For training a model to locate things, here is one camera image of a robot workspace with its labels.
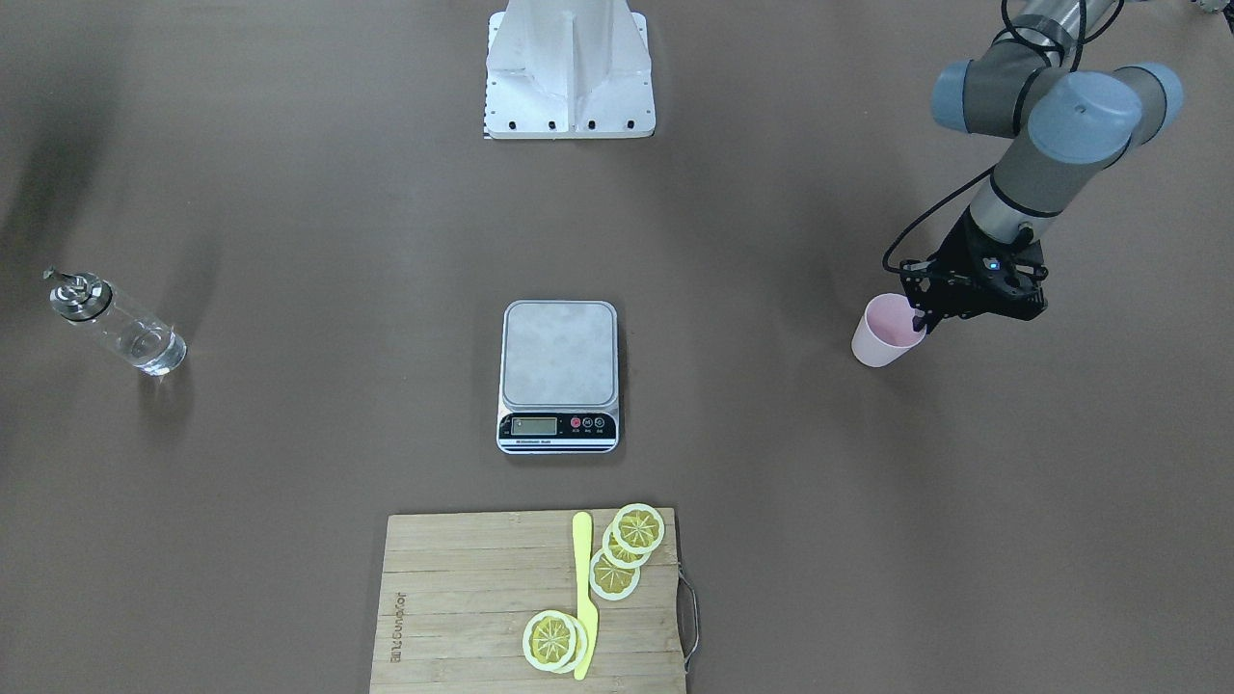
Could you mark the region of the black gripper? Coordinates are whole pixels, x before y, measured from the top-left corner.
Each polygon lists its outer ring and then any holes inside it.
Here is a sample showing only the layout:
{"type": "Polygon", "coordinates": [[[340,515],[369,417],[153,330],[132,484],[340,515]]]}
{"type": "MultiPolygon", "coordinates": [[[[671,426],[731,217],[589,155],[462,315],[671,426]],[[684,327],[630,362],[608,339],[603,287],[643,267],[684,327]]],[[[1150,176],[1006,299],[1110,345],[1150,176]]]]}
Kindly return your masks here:
{"type": "Polygon", "coordinates": [[[983,233],[965,212],[930,254],[926,310],[916,310],[914,333],[933,333],[938,312],[1017,312],[1023,278],[1012,246],[983,233]]]}

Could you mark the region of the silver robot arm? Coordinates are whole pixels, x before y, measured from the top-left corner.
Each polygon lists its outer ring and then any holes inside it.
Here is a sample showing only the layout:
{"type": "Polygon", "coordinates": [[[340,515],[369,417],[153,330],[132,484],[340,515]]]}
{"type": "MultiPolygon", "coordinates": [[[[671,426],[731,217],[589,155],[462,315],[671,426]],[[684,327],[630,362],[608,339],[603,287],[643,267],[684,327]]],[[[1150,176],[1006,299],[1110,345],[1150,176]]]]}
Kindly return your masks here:
{"type": "Polygon", "coordinates": [[[1118,1],[1030,1],[1002,14],[977,59],[942,70],[930,93],[937,123],[1008,138],[1000,163],[939,249],[895,267],[912,328],[996,312],[1030,321],[1046,307],[1043,236],[1098,172],[1177,119],[1183,86],[1157,63],[1082,70],[1083,48],[1111,26],[1118,1]]]}

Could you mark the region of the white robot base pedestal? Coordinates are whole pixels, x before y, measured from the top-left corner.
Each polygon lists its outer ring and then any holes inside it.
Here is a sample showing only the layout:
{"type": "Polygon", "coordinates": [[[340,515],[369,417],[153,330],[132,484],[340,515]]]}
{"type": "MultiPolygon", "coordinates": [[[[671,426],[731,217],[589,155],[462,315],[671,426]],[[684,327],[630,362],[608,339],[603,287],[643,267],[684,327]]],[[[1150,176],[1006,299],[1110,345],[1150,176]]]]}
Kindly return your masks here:
{"type": "Polygon", "coordinates": [[[648,138],[652,43],[626,1],[511,1],[487,19],[482,133],[494,140],[648,138]]]}

